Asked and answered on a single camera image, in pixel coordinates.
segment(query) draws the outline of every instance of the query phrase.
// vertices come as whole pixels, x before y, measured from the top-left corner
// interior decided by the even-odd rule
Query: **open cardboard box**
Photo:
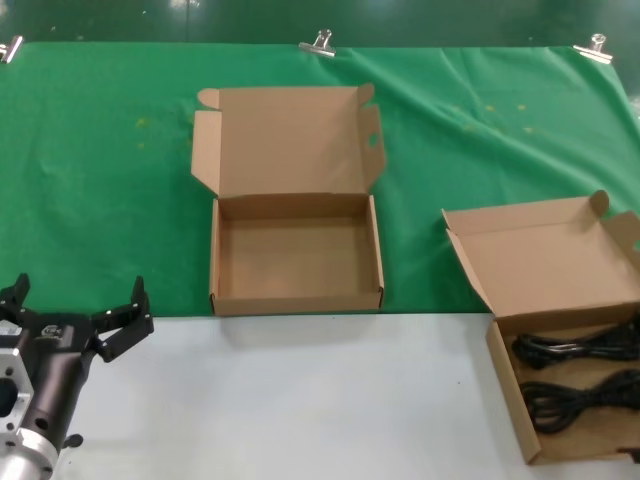
[[[640,220],[605,214],[591,197],[443,212],[469,282],[496,318],[487,343],[527,463],[603,458],[640,448],[640,412],[586,410],[555,435],[537,434],[519,384],[537,380],[595,386],[639,362],[575,359],[543,370],[511,352],[519,333],[582,336],[628,321],[640,306]]]
[[[217,315],[380,307],[368,191],[385,167],[380,112],[361,87],[206,89],[192,174],[213,203]]]

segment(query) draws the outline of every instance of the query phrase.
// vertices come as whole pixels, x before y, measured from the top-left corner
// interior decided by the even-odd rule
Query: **metal clip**
[[[584,55],[587,58],[595,60],[596,62],[609,64],[611,63],[611,60],[613,60],[613,56],[602,53],[602,46],[604,45],[604,42],[606,40],[607,37],[605,37],[603,34],[596,33],[591,37],[591,45],[589,46],[589,48],[579,47],[578,45],[574,45],[573,48],[578,50],[580,52],[580,55]]]
[[[16,35],[9,45],[0,44],[0,63],[11,63],[20,45],[24,43],[21,35]]]
[[[324,55],[325,57],[335,57],[336,51],[329,45],[329,39],[331,38],[331,30],[320,30],[318,37],[313,45],[305,42],[301,42],[298,46],[309,53],[317,53],[318,55]]]

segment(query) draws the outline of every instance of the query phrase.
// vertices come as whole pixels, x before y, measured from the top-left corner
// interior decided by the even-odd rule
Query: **green cloth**
[[[0,286],[27,304],[209,313],[209,192],[190,174],[205,87],[373,82],[386,312],[473,312],[440,209],[609,191],[640,210],[640,131],[611,66],[569,48],[27,44],[0,66]]]

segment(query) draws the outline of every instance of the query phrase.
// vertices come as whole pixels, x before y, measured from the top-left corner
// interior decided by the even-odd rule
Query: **box flap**
[[[196,112],[193,126],[191,174],[210,190],[220,191],[220,112]]]
[[[640,300],[640,221],[591,197],[443,212],[472,287],[498,317]]]
[[[220,197],[366,193],[385,166],[373,85],[206,89],[193,174]]]

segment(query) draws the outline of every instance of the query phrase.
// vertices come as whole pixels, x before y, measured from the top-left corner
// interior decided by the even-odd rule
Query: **black power cable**
[[[546,382],[525,382],[520,391],[533,427],[557,433],[571,425],[587,408],[624,407],[640,410],[640,370],[622,370],[587,390]]]
[[[536,370],[580,357],[638,360],[640,314],[636,313],[630,321],[607,330],[569,340],[518,335],[511,348],[520,361]]]

